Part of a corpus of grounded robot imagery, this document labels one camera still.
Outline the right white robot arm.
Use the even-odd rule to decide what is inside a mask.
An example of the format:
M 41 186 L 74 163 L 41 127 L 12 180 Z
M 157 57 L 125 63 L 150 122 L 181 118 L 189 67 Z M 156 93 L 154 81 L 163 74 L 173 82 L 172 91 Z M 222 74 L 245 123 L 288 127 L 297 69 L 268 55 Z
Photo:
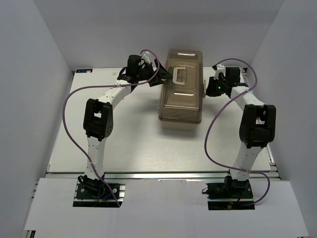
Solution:
M 274 140 L 276 107 L 257 99 L 248 84 L 242 81 L 240 68 L 217 64 L 213 69 L 215 74 L 210 77 L 207 95 L 218 97 L 225 94 L 243 112 L 239 127 L 241 146 L 234 165 L 229 170 L 232 180 L 223 186 L 224 193 L 234 198 L 242 191 L 238 181 L 249 179 L 259 153 Z

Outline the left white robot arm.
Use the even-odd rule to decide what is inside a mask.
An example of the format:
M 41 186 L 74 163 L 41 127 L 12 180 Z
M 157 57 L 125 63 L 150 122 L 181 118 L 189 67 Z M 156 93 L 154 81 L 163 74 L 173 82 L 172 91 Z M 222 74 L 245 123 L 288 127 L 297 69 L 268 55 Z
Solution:
M 104 177 L 103 159 L 106 140 L 113 131 L 114 108 L 131 94 L 139 82 L 146 81 L 153 87 L 173 78 L 171 68 L 166 70 L 157 59 L 155 65 L 157 71 L 146 56 L 130 55 L 127 66 L 118 75 L 117 85 L 86 103 L 83 128 L 87 135 L 89 159 L 84 176 L 78 180 L 94 198 L 101 197 L 105 191 L 101 181 Z

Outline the aluminium table edge rail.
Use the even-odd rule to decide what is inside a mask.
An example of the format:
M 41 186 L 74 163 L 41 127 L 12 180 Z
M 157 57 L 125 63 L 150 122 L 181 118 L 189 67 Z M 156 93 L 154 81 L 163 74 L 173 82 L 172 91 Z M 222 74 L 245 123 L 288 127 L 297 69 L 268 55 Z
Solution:
M 280 179 L 277 171 L 263 172 L 270 179 Z M 79 173 L 47 173 L 45 178 L 75 179 L 81 174 Z M 106 173 L 105 179 L 221 179 L 227 173 Z M 250 178 L 263 178 L 259 174 L 251 174 Z

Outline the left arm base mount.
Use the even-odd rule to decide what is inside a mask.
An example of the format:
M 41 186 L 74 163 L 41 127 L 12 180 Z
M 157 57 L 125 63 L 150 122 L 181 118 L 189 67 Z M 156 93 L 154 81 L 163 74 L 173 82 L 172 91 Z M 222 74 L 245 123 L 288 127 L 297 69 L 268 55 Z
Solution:
M 73 207 L 119 208 L 125 194 L 125 184 L 79 176 L 75 189 Z

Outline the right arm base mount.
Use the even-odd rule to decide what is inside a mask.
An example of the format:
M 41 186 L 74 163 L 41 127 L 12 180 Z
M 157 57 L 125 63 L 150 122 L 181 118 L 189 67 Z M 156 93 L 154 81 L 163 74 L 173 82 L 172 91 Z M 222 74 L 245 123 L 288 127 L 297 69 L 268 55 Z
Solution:
M 210 211 L 255 210 L 251 185 L 228 187 L 224 182 L 207 183 L 202 189 Z

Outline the blue label left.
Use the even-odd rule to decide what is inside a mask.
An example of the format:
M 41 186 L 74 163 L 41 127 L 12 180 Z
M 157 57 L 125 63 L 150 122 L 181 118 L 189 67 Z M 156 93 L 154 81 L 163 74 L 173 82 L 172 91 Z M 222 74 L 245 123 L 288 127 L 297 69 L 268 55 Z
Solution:
M 91 73 L 93 72 L 92 68 L 88 68 L 88 69 L 76 69 L 75 73 Z

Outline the beige plastic toolbox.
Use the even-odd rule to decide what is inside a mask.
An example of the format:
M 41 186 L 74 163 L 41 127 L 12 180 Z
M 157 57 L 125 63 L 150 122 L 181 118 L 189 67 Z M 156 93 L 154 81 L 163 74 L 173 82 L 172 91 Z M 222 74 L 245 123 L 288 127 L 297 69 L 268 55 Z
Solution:
M 172 75 L 166 79 L 158 102 L 158 119 L 163 129 L 195 130 L 202 121 L 205 83 L 203 53 L 168 50 L 165 63 Z

